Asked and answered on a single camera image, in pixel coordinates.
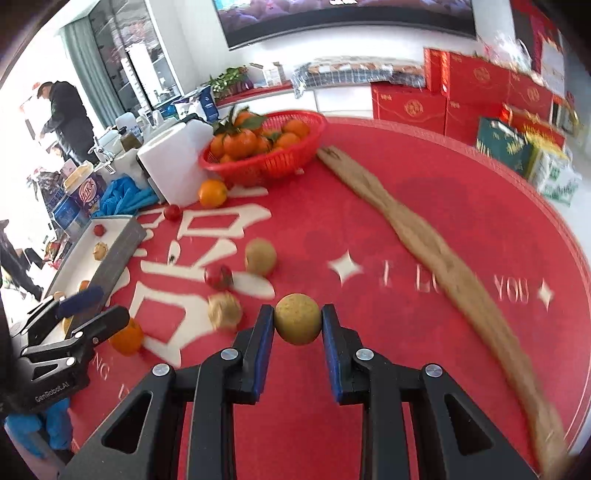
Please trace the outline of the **blue rubber gloves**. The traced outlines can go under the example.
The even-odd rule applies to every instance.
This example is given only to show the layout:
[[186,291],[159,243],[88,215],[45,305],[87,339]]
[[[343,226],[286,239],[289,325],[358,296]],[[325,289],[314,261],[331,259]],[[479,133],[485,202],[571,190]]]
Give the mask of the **blue rubber gloves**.
[[150,186],[140,189],[129,176],[124,175],[108,185],[91,217],[135,215],[142,208],[157,202],[158,196]]

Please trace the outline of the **red cherry tomato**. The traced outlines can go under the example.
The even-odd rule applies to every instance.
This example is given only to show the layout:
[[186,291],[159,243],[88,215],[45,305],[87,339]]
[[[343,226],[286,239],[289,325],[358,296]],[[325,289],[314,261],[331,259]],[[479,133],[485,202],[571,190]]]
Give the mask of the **red cherry tomato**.
[[208,265],[204,269],[204,282],[216,291],[225,291],[233,286],[233,275],[224,264]]
[[168,205],[164,208],[163,215],[170,222],[178,222],[182,218],[182,210],[178,205]]
[[105,234],[105,232],[106,232],[106,229],[104,228],[104,226],[102,224],[96,224],[93,227],[93,233],[97,237],[103,236]]

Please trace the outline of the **white shallow tray box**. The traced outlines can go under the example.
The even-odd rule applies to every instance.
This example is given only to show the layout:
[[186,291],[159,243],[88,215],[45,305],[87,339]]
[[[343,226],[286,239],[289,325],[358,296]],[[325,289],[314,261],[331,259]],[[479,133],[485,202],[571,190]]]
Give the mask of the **white shallow tray box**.
[[[102,224],[106,229],[101,237],[93,233],[93,227],[96,224]],[[67,336],[75,328],[101,312],[145,235],[146,231],[133,216],[107,216],[90,220],[77,243],[69,250],[47,289],[49,295],[63,292],[70,297],[78,292],[83,280],[89,280],[89,286],[99,286],[103,290],[103,297],[97,305],[73,317]],[[92,255],[93,247],[97,242],[108,245],[108,253],[102,261],[96,261]]]

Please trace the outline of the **checkered cloth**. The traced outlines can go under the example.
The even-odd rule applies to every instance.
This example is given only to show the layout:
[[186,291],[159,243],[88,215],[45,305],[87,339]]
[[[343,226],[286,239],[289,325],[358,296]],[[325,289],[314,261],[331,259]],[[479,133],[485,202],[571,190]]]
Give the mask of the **checkered cloth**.
[[290,78],[297,97],[307,90],[375,82],[425,88],[425,67],[421,62],[380,57],[334,57],[298,66]]

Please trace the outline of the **green potted plant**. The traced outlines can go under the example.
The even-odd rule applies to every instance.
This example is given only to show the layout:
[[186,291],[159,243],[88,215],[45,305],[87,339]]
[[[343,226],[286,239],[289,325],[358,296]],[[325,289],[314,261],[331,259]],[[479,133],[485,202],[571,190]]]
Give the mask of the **green potted plant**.
[[238,95],[253,88],[246,66],[228,67],[217,77],[209,78],[206,83],[211,86],[211,92],[215,100]]

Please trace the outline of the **purple milk tea cup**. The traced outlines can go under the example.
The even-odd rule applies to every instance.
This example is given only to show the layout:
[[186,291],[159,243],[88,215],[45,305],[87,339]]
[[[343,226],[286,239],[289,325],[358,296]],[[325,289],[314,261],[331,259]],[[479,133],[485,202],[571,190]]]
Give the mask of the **purple milk tea cup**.
[[65,193],[91,216],[99,210],[99,202],[106,190],[104,179],[94,172],[94,165],[85,161],[63,182]]

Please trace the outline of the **red plastic fruit basket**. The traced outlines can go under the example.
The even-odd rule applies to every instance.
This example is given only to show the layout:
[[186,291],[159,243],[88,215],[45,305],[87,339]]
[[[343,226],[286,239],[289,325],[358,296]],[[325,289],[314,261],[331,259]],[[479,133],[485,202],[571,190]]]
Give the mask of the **red plastic fruit basket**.
[[198,165],[233,185],[263,185],[308,165],[327,126],[324,115],[308,110],[231,112],[214,126]]

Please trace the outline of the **red cherry tomato in tray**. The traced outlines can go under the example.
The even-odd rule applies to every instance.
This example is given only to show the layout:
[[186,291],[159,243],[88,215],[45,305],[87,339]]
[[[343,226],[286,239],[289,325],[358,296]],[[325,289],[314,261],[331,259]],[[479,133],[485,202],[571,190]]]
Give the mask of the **red cherry tomato in tray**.
[[102,224],[96,224],[93,227],[93,233],[97,237],[103,236],[105,234],[105,232],[106,232],[106,229],[104,228],[104,226]]

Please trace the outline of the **red gift boxes stack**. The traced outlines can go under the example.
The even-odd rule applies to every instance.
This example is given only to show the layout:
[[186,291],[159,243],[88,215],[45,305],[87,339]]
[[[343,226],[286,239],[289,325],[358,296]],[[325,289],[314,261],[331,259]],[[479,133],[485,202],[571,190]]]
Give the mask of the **red gift boxes stack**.
[[444,50],[424,50],[425,86],[374,83],[373,115],[432,131],[468,145],[477,139],[482,118],[525,127],[560,145],[564,136],[550,125],[558,97],[532,76],[476,57]]

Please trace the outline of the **round brown longan fruit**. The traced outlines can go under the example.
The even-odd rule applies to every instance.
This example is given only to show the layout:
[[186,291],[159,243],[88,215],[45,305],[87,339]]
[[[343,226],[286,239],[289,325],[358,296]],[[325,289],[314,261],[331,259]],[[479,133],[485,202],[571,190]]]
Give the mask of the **round brown longan fruit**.
[[293,293],[277,302],[273,322],[285,342],[307,345],[314,342],[322,330],[321,309],[308,295]]

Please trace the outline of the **orange beside basket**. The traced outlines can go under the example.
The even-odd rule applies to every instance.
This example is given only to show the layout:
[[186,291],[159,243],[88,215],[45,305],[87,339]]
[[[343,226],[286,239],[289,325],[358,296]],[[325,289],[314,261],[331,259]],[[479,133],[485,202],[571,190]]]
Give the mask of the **orange beside basket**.
[[208,179],[201,183],[198,202],[207,209],[221,207],[228,199],[228,187],[221,180]]

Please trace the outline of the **person in dark jacket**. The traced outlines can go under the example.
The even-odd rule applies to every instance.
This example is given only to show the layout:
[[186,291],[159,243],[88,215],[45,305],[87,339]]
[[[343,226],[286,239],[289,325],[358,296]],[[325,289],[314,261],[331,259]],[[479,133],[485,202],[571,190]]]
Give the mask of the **person in dark jacket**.
[[77,165],[98,158],[89,150],[94,146],[94,132],[77,89],[66,81],[42,83],[37,98],[50,102],[51,115],[40,131],[40,137],[55,133],[64,154]]

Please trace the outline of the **tan husk fruit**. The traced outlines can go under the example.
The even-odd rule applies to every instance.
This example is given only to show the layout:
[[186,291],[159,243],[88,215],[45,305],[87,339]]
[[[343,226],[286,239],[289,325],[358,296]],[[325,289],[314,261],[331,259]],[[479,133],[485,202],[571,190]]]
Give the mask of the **tan husk fruit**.
[[231,293],[213,294],[207,299],[207,317],[214,330],[236,330],[242,320],[242,305]]

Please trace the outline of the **white paper towel roll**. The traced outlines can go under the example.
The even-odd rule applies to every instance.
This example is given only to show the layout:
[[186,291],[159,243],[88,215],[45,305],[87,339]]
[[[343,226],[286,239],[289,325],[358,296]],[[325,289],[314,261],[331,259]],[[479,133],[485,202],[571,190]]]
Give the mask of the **white paper towel roll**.
[[189,206],[207,174],[198,156],[213,139],[212,127],[192,119],[159,133],[138,150],[138,158],[169,204]]

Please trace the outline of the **mandarins pile with leaves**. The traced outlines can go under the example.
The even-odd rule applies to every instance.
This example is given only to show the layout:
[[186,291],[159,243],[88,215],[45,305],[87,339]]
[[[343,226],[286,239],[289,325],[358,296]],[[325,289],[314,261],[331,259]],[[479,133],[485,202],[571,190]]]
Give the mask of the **mandarins pile with leaves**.
[[267,116],[253,113],[249,107],[235,109],[213,123],[208,144],[212,163],[232,163],[287,149],[311,134],[306,121],[289,117],[276,129],[264,127]]

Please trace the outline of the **red round table mat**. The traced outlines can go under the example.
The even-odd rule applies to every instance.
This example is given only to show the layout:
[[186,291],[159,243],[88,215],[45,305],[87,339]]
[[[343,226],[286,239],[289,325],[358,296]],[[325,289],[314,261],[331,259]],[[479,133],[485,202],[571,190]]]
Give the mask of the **red round table mat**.
[[[479,277],[529,356],[558,411],[566,444],[584,443],[590,415],[590,269],[556,209],[495,160],[455,140],[406,125],[331,119],[322,141],[372,172],[422,216]],[[71,402],[81,446],[157,363],[197,364],[233,340],[206,314],[208,265],[235,271],[242,326],[263,304],[304,293],[334,304],[342,325],[393,362],[443,366],[528,461],[528,423],[489,349],[436,277],[401,245],[387,220],[321,162],[224,205],[160,208],[139,216],[147,237],[113,294],[144,332],[130,357],[97,350],[91,382]],[[266,277],[245,270],[256,238],[276,249]],[[259,404],[235,410],[242,479],[354,479],[362,411],[335,403],[321,341],[273,342]]]

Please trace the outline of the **crumpled husk fruit in tray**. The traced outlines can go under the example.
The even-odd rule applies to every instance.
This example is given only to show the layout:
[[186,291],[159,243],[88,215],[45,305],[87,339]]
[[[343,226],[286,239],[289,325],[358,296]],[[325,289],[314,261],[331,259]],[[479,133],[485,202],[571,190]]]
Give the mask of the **crumpled husk fruit in tray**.
[[93,258],[96,261],[102,261],[108,253],[108,245],[104,242],[97,242],[93,247]]

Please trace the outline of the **green gift box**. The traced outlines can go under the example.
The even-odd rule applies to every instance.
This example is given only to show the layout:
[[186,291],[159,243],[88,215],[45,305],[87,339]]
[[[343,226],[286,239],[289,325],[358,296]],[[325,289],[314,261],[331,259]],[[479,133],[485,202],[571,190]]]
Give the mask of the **green gift box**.
[[501,120],[480,118],[476,149],[499,161],[522,178],[526,177],[533,145],[524,135]]

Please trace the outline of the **wall television screen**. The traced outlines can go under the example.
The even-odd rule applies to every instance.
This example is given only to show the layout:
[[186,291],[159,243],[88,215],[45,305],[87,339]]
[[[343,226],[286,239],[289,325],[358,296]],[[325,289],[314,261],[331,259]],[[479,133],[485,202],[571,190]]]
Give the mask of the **wall television screen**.
[[213,5],[231,49],[298,31],[346,25],[395,25],[477,37],[470,1],[269,0]]

